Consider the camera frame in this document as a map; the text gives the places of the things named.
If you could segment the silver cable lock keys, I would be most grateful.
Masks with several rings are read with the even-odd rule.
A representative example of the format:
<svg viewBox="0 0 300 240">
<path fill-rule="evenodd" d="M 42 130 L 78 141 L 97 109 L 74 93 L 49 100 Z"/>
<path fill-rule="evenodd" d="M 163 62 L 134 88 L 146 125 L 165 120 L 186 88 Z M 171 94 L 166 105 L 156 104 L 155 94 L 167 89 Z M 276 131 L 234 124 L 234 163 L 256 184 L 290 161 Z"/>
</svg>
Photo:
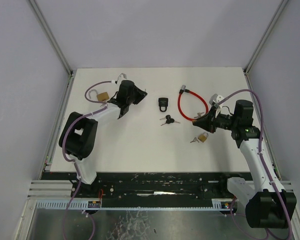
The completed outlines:
<svg viewBox="0 0 300 240">
<path fill-rule="evenodd" d="M 198 112 L 198 113 L 196 114 L 196 116 L 194 116 L 193 118 L 194 118 L 194 119 L 198 119 L 198 118 L 204 116 L 205 114 L 206 114 L 205 112 Z"/>
</svg>

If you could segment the small brass padlock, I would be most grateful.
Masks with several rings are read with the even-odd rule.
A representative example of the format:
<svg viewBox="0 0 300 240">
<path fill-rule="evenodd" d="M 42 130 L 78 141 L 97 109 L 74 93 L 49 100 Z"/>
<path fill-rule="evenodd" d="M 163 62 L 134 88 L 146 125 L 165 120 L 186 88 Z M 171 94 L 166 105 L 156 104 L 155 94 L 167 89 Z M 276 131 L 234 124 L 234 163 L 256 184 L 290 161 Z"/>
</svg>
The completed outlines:
<svg viewBox="0 0 300 240">
<path fill-rule="evenodd" d="M 190 141 L 190 143 L 204 143 L 209 137 L 209 134 L 207 132 L 203 132 L 199 134 L 198 136 L 195 136 L 193 140 Z"/>
</svg>

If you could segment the large brass padlock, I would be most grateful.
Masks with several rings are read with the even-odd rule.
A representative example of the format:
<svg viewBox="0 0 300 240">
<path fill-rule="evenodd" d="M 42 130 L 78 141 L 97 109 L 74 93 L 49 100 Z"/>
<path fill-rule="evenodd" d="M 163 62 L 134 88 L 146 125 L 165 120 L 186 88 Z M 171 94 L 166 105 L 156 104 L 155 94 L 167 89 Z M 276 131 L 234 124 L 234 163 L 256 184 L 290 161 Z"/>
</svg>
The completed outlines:
<svg viewBox="0 0 300 240">
<path fill-rule="evenodd" d="M 91 89 L 88 92 L 88 98 L 94 102 L 106 102 L 110 99 L 109 94 L 107 92 L 99 93 L 96 89 Z"/>
</svg>

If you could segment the black Kaijing padlock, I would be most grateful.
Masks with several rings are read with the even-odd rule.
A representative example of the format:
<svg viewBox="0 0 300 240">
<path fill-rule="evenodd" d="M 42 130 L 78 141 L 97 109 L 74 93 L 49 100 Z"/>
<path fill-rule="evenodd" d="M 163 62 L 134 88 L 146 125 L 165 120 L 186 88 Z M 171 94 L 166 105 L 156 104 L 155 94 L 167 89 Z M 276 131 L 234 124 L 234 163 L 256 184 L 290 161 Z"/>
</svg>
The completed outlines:
<svg viewBox="0 0 300 240">
<path fill-rule="evenodd" d="M 158 107 L 160 112 L 164 113 L 167 111 L 169 105 L 169 99 L 167 97 L 159 97 L 158 98 Z"/>
</svg>

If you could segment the black-headed key bunch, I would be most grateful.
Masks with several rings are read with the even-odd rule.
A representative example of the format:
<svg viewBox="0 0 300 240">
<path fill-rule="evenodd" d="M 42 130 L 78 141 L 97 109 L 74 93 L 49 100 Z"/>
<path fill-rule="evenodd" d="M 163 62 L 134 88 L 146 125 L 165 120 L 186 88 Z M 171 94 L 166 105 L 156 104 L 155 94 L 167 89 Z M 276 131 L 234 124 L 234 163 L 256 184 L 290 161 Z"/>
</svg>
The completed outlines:
<svg viewBox="0 0 300 240">
<path fill-rule="evenodd" d="M 176 124 L 180 124 L 179 121 L 176 121 L 174 118 L 171 117 L 171 115 L 167 114 L 165 117 L 161 118 L 160 119 L 161 121 L 164 121 L 161 126 L 163 125 L 170 125 L 170 124 L 173 124 L 173 123 L 176 123 Z"/>
</svg>

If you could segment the red cable lock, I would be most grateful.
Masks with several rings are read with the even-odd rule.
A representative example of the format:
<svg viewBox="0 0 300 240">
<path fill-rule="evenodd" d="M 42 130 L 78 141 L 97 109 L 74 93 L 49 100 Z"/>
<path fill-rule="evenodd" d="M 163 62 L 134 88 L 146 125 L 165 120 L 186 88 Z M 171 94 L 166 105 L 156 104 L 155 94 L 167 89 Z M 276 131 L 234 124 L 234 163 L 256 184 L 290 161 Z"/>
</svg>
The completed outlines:
<svg viewBox="0 0 300 240">
<path fill-rule="evenodd" d="M 182 85 L 177 97 L 177 110 L 179 114 L 187 121 L 194 121 L 194 116 L 199 112 L 209 111 L 206 95 L 198 88 Z"/>
</svg>

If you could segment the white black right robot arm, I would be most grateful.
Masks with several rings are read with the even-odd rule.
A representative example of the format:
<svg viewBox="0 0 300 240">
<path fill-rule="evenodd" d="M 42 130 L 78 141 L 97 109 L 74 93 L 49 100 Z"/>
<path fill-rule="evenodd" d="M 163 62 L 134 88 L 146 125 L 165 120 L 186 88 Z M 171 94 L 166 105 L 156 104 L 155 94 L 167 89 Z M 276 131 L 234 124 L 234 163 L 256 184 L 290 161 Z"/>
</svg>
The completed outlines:
<svg viewBox="0 0 300 240">
<path fill-rule="evenodd" d="M 248 225 L 251 228 L 288 228 L 297 199 L 294 193 L 285 190 L 272 168 L 260 141 L 260 129 L 253 125 L 253 103 L 237 100 L 233 115 L 221 113 L 219 100 L 210 100 L 209 103 L 209 112 L 192 124 L 211 134 L 218 128 L 231 132 L 248 164 L 254 186 L 250 187 L 241 177 L 230 177 L 227 190 L 244 206 Z"/>
</svg>

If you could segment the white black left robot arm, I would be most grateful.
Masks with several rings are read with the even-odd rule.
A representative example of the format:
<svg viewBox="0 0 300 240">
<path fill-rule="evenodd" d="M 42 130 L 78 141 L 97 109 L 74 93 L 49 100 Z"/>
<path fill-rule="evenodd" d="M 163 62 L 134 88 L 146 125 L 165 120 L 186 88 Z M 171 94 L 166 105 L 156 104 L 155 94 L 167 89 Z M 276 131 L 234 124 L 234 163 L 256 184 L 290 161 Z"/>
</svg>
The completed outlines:
<svg viewBox="0 0 300 240">
<path fill-rule="evenodd" d="M 75 111 L 70 113 L 58 142 L 63 158 L 74 165 L 77 179 L 86 185 L 91 185 L 97 177 L 93 162 L 88 157 L 94 149 L 98 128 L 112 120 L 122 118 L 129 111 L 130 105 L 139 104 L 148 95 L 133 81 L 123 79 L 118 91 L 106 101 L 92 100 L 87 96 L 92 88 L 108 83 L 118 82 L 101 81 L 86 90 L 84 94 L 86 100 L 101 104 L 102 108 L 86 114 Z"/>
</svg>

